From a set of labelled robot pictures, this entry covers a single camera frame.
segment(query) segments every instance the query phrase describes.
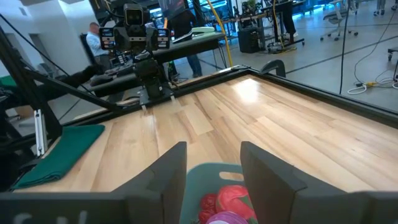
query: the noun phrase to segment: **green towel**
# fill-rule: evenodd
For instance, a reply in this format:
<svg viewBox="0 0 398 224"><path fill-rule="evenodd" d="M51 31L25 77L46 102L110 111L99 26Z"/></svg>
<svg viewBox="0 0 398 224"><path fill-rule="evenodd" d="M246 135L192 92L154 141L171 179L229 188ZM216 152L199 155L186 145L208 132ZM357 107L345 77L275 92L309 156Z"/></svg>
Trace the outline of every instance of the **green towel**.
<svg viewBox="0 0 398 224"><path fill-rule="evenodd" d="M21 189L61 179L102 134L105 126L66 127L50 154L26 173L13 189Z"/></svg>
<svg viewBox="0 0 398 224"><path fill-rule="evenodd" d="M0 84L10 85L10 86L17 86L17 84L15 83L14 79L12 79L12 77L10 75L0 78Z"/></svg>

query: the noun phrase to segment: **purple object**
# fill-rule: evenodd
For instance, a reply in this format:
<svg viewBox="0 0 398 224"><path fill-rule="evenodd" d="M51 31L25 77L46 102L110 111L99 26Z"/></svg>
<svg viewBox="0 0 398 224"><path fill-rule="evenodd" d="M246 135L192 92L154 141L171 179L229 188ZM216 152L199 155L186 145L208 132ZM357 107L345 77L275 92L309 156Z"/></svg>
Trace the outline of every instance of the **purple object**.
<svg viewBox="0 0 398 224"><path fill-rule="evenodd" d="M247 221L233 212L220 212L207 220L206 224L248 224Z"/></svg>

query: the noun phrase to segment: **black bracket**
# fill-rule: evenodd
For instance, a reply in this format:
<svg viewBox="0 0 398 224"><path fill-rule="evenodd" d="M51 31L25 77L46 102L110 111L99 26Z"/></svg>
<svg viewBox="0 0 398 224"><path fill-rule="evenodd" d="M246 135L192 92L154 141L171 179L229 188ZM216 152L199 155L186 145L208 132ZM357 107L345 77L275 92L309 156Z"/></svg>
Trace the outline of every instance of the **black bracket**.
<svg viewBox="0 0 398 224"><path fill-rule="evenodd" d="M267 75L270 71L273 69L276 70L276 75L279 77L286 78L286 72L285 72L285 64L283 61L277 59L277 60L272 60L268 63L266 63L261 69L259 74L260 75Z"/></svg>

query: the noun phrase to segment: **man in blue shirt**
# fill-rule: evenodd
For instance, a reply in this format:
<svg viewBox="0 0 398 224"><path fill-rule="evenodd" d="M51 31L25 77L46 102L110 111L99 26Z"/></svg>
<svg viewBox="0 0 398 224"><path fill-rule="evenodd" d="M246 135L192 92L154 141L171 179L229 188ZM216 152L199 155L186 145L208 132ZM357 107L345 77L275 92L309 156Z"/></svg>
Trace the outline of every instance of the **man in blue shirt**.
<svg viewBox="0 0 398 224"><path fill-rule="evenodd" d="M87 32L86 41L88 46L91 49L91 52L94 55L95 61L99 65L103 65L105 70L109 70L111 68L110 56L108 50L103 50L101 48L100 42L100 25L95 22L90 24L90 29Z"/></svg>

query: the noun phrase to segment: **cable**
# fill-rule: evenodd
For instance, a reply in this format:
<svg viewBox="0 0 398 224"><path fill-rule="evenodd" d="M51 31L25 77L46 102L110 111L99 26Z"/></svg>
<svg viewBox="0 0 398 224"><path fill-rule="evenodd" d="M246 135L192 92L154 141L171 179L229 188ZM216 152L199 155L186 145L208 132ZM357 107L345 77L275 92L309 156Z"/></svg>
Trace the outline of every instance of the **cable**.
<svg viewBox="0 0 398 224"><path fill-rule="evenodd" d="M58 120L61 121L71 110L80 102L81 98L79 98Z"/></svg>
<svg viewBox="0 0 398 224"><path fill-rule="evenodd" d="M64 69L62 69L61 67L59 67L55 62L53 62L51 59L49 59L45 54L43 54L34 44L32 44L28 39L26 39L26 37L24 37L4 16L3 14L0 13L0 17L4 20L4 22L6 22L11 29L13 29L20 37L22 37L31 47L33 47L39 54L41 54L41 56L43 56L45 59L47 59L51 64L53 64L54 66L56 66L61 72L63 72L65 75L69 76L69 77L73 77L71 75L69 75ZM91 92L89 89L87 89L84 85L82 85L78 80L76 80L74 78L74 80L76 81L76 83L78 83L83 89L85 89L88 93L90 93L91 95L95 96L93 92Z"/></svg>
<svg viewBox="0 0 398 224"><path fill-rule="evenodd" d="M222 50L222 48L220 47L220 45L218 45L218 50L220 51L220 57L221 57L221 61L223 62L225 68L226 68L226 60L225 60L225 55L224 55L224 50Z"/></svg>
<svg viewBox="0 0 398 224"><path fill-rule="evenodd" d="M111 7L109 6L109 3L107 0L101 0L101 4L104 6L105 10L112 16L117 17L117 18L124 18L124 16L117 15L116 13L113 13L111 10Z"/></svg>
<svg viewBox="0 0 398 224"><path fill-rule="evenodd" d="M351 1L348 0L348 6L347 6L348 9L349 9L350 5L351 5ZM346 22L345 22L345 25L344 25L343 50L342 50L342 53L341 53L340 90L339 90L339 92L338 92L338 94L340 94L340 95L341 95L341 91L342 91L342 89L343 89L344 49L345 49L345 46L346 46L346 31L347 31L348 16L349 16L349 13L348 13L348 11L347 11Z"/></svg>
<svg viewBox="0 0 398 224"><path fill-rule="evenodd" d="M350 95L357 95L366 92L368 90L368 86L366 84L362 84L360 87L352 88L347 91L348 94Z"/></svg>
<svg viewBox="0 0 398 224"><path fill-rule="evenodd" d="M388 72L388 71L389 71L389 69L386 69L385 71L383 71L382 73L380 73L380 74L374 79L374 81L377 82L378 84L388 84L388 83L385 83L385 81L387 81L387 80L389 80L389 83L393 82L394 80L393 80L392 78L383 78L383 79L380 80L380 81L377 80L382 74L384 74L385 72Z"/></svg>
<svg viewBox="0 0 398 224"><path fill-rule="evenodd" d="M218 25L220 25L221 31L224 34L224 40L225 40L226 52L228 55L229 66L232 67L233 66L232 56L231 56L231 52L229 51L228 39L226 38L226 33L225 33L223 23L221 22L220 18L218 17L218 14L217 14L216 10L214 9L213 5L211 4L210 0L207 0L207 3L209 4L211 10L213 11L213 14L215 15L215 17L217 19Z"/></svg>
<svg viewBox="0 0 398 224"><path fill-rule="evenodd" d="M384 32L381 34L381 36L380 36L380 38L379 38L377 44L374 46L373 50L372 50L369 54L367 54L367 55L365 55L363 58L361 58L358 62L356 62L355 66L354 66L354 76L355 76L355 79L356 79L357 81L359 81L360 83L362 83L362 84L364 84L364 82L361 81L361 80L359 80L359 78L358 78L357 75L356 75L356 66L357 66L362 60L364 60L365 58L367 58L368 56L370 56L370 55L375 51L377 45L380 43L380 41L381 41L381 39L383 38L384 34L386 33L388 27L390 26L390 23L391 23L391 21L392 21L392 18L393 18L394 15L395 15L395 13L396 13L395 11L392 13L392 16L391 16L391 18L390 18L390 21L388 22L387 27L384 29Z"/></svg>

